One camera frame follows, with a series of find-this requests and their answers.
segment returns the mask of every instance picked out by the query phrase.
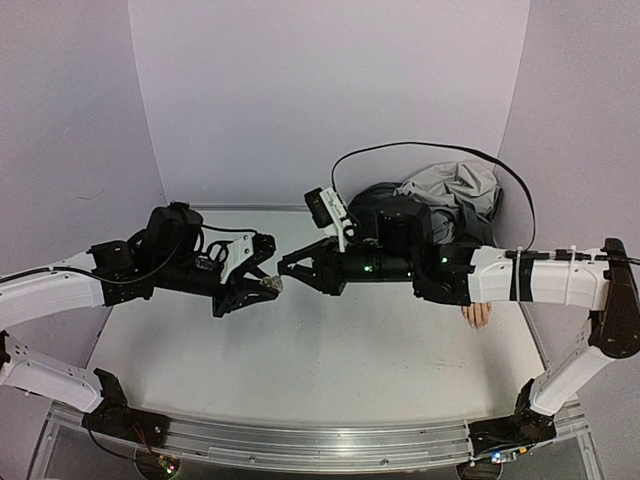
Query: white backdrop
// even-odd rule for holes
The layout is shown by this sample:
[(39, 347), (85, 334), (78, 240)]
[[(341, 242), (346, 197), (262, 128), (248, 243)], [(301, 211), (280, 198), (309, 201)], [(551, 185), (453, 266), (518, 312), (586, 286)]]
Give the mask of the white backdrop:
[[(300, 205), (340, 155), (387, 141), (496, 154), (528, 0), (130, 0), (149, 129), (169, 199)], [(433, 151), (338, 171), (343, 193), (402, 180)]]

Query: white zip tie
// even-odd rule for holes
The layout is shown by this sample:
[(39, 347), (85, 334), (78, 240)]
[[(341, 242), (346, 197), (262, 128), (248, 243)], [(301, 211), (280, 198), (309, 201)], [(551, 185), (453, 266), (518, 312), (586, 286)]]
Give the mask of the white zip tie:
[(520, 301), (520, 258), (522, 257), (522, 247), (518, 247), (516, 255), (516, 302)]
[(571, 261), (569, 262), (569, 274), (567, 275), (567, 284), (564, 289), (564, 304), (569, 305), (569, 288), (571, 287), (571, 275), (573, 274), (573, 266), (576, 263), (576, 246), (571, 245)]

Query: mannequin hand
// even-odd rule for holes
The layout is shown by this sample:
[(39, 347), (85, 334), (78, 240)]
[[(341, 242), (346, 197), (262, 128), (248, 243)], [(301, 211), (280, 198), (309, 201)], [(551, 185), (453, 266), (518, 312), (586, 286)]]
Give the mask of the mannequin hand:
[(462, 316), (467, 319), (471, 328), (484, 328), (489, 324), (490, 303), (472, 303), (462, 307)]

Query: black cable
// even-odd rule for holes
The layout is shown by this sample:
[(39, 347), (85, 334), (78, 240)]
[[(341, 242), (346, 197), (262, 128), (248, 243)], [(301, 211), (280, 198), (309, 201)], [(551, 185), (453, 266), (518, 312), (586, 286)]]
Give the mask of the black cable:
[(537, 225), (536, 225), (536, 212), (535, 212), (535, 209), (533, 207), (533, 197), (531, 195), (531, 192), (529, 191), (529, 187), (527, 187), (527, 184), (524, 182), (524, 180), (522, 180), (522, 178), (520, 178), (520, 176), (516, 172), (514, 172), (511, 169), (511, 167), (509, 167), (502, 160), (498, 160), (497, 158), (492, 157), (491, 155), (489, 155), (487, 153), (481, 152), (480, 150), (476, 150), (475, 148), (462, 147), (462, 146), (459, 146), (459, 145), (447, 145), (447, 144), (443, 144), (443, 143), (407, 141), (407, 142), (385, 143), (383, 145), (375, 145), (373, 147), (367, 147), (367, 148), (362, 148), (360, 150), (354, 150), (353, 152), (347, 153), (346, 155), (340, 157), (338, 159), (338, 161), (336, 161), (336, 163), (333, 164), (333, 167), (331, 168), (331, 186), (333, 187), (333, 189), (336, 192), (338, 192), (338, 189), (336, 188), (336, 180), (335, 180), (336, 167), (338, 165), (340, 165), (340, 163), (342, 163), (347, 158), (352, 157), (354, 155), (358, 155), (360, 153), (371, 152), (371, 151), (374, 151), (374, 150), (381, 150), (383, 148), (389, 148), (389, 147), (397, 147), (397, 146), (401, 146), (401, 145), (418, 145), (418, 146), (423, 146), (423, 147), (436, 147), (436, 148), (447, 148), (449, 150), (459, 150), (461, 152), (466, 152), (466, 153), (470, 153), (471, 155), (475, 155), (476, 157), (479, 157), (482, 160), (485, 160), (485, 161), (487, 161), (489, 163), (492, 163), (494, 165), (498, 165), (499, 167), (502, 167), (503, 169), (505, 169), (507, 171), (507, 173), (509, 173), (509, 175), (511, 175), (516, 180), (516, 182), (518, 182), (520, 187), (522, 187), (522, 190), (524, 191), (524, 194), (527, 197), (527, 201), (529, 202), (529, 209), (531, 210), (531, 218), (533, 220), (533, 229), (532, 229), (532, 233), (531, 233), (531, 241), (529, 242), (529, 245), (527, 246), (527, 248), (525, 250), (529, 250), (533, 246), (533, 243), (536, 240)]
[(113, 455), (114, 457), (122, 458), (123, 460), (127, 460), (129, 462), (136, 463), (135, 458), (131, 458), (131, 457), (128, 457), (126, 455), (122, 455), (122, 454), (120, 454), (118, 452), (114, 452), (113, 450), (109, 450), (107, 447), (105, 447), (104, 445), (99, 443), (98, 440), (96, 440), (96, 437), (93, 436), (93, 432), (91, 431), (91, 428), (89, 427), (89, 422), (87, 422), (87, 432), (89, 433), (89, 438), (91, 438), (91, 441), (96, 445), (96, 447), (98, 447), (103, 452), (107, 452), (108, 454)]
[(206, 230), (213, 230), (214, 232), (223, 232), (223, 233), (258, 233), (257, 230), (253, 228), (222, 228), (222, 227), (212, 227), (211, 225), (202, 225), (202, 228)]
[(179, 240), (178, 242), (176, 242), (176, 246), (173, 247), (173, 250), (171, 251), (169, 256), (158, 267), (154, 268), (151, 272), (146, 273), (146, 274), (142, 275), (141, 277), (135, 278), (133, 280), (122, 280), (122, 281), (120, 281), (120, 280), (110, 280), (108, 278), (100, 277), (100, 276), (98, 276), (98, 275), (96, 275), (94, 273), (88, 272), (86, 270), (82, 270), (81, 268), (67, 267), (67, 266), (55, 266), (55, 267), (34, 268), (34, 269), (31, 269), (31, 270), (26, 270), (24, 272), (19, 272), (19, 273), (15, 273), (13, 275), (9, 275), (8, 277), (2, 277), (2, 278), (0, 278), (0, 284), (6, 283), (6, 282), (11, 282), (13, 280), (18, 280), (20, 278), (27, 277), (29, 275), (36, 275), (38, 273), (71, 272), (71, 273), (79, 273), (80, 275), (84, 275), (86, 277), (93, 278), (94, 280), (98, 280), (100, 282), (108, 283), (110, 285), (131, 285), (131, 284), (134, 284), (134, 283), (141, 282), (142, 280), (146, 280), (147, 278), (155, 275), (160, 270), (162, 270), (171, 261), (171, 259), (175, 256), (176, 252), (178, 251), (178, 247), (180, 246), (181, 243), (182, 243), (182, 240)]
[(198, 230), (198, 248), (196, 248), (196, 252), (198, 254), (202, 253), (202, 249), (204, 248), (204, 232), (202, 229)]
[(220, 245), (220, 250), (218, 250), (218, 253), (216, 254), (216, 258), (214, 258), (213, 261), (215, 263), (222, 264), (227, 261), (227, 258), (229, 258), (229, 247), (227, 247), (226, 244), (222, 244)]
[(629, 265), (639, 265), (640, 266), (640, 258), (631, 258), (631, 257), (612, 257), (609, 255), (597, 255), (596, 260), (606, 260), (606, 261), (614, 261), (614, 262), (625, 262)]
[(229, 249), (227, 248), (227, 245), (233, 243), (231, 240), (216, 240), (215, 242), (211, 242), (208, 246), (207, 249), (204, 251), (204, 255), (211, 261), (214, 261), (213, 258), (211, 258), (211, 252), (213, 251), (213, 247), (220, 247), (220, 250), (218, 250), (218, 253), (216, 254), (216, 260), (219, 260), (220, 257), (220, 253), (224, 250), (226, 252), (226, 256), (225, 256), (225, 260), (227, 258), (227, 256), (229, 255)]

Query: black mounting bracket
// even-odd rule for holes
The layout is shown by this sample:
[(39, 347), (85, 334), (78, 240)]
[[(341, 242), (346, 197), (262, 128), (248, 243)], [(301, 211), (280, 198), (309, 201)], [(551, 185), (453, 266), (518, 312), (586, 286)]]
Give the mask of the black mounting bracket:
[(82, 426), (92, 432), (140, 443), (138, 432), (149, 447), (162, 447), (169, 427), (169, 417), (158, 413), (129, 408), (118, 378), (96, 368), (102, 385), (102, 403), (91, 413), (85, 413)]
[(640, 301), (627, 253), (622, 241), (607, 238), (603, 251), (609, 258), (607, 304), (604, 311), (591, 312), (589, 345), (598, 347), (609, 358), (629, 358), (640, 352)]
[(502, 475), (502, 464), (485, 458), (456, 465), (456, 473), (460, 480), (498, 480)]
[(475, 458), (481, 459), (504, 450), (529, 448), (556, 437), (553, 417), (531, 409), (529, 395), (532, 386), (533, 379), (529, 380), (518, 395), (513, 415), (481, 420), (469, 425)]
[(9, 363), (11, 361), (11, 355), (7, 353), (7, 346), (5, 344), (5, 338), (8, 337), (9, 334), (6, 330), (0, 332), (0, 369), (5, 363)]

